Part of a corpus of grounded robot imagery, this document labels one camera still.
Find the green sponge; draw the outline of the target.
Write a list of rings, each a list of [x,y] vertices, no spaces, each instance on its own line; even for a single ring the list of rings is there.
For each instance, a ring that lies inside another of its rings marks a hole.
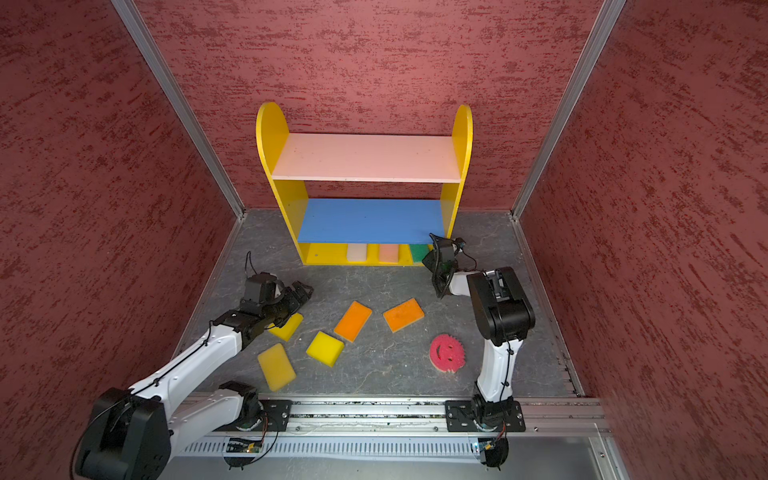
[[[414,264],[419,264],[430,252],[430,247],[426,244],[410,244],[410,253]]]

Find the salmon pink sponge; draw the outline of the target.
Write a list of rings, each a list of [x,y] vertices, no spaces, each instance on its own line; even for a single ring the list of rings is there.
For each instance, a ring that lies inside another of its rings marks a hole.
[[[379,261],[386,264],[399,262],[399,246],[397,244],[380,244]]]

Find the cream white sponge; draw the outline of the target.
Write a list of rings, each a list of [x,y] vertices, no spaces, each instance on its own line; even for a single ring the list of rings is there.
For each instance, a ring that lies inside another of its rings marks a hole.
[[[365,263],[368,256],[368,245],[350,243],[347,245],[346,261],[349,263]]]

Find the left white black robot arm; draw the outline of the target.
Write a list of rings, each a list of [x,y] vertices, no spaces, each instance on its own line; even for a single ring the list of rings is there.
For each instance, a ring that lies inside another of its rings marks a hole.
[[[94,403],[73,450],[71,477],[156,479],[172,458],[220,427],[280,434],[286,414],[263,406],[255,388],[228,381],[193,404],[188,396],[262,333],[283,327],[310,300],[311,286],[285,285],[267,272],[245,281],[237,308],[154,374],[126,389],[110,388]]]

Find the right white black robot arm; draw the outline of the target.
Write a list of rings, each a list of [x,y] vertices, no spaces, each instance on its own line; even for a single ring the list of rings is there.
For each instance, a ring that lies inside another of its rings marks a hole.
[[[470,403],[470,419],[479,429],[525,429],[522,409],[514,399],[512,376],[518,352],[534,328],[535,313],[514,270],[462,270],[460,238],[430,236],[432,250],[422,260],[439,298],[466,296],[484,339],[481,370]]]

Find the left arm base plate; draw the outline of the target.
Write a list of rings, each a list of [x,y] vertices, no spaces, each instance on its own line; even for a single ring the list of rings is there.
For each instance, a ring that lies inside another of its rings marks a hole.
[[[259,401],[257,431],[285,432],[294,402],[286,399],[262,399]]]

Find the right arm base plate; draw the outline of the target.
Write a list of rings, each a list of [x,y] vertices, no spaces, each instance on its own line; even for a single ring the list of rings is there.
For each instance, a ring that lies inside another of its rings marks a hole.
[[[499,434],[526,431],[521,404],[513,398],[502,402],[486,402],[481,397],[447,400],[444,406],[449,432]]]

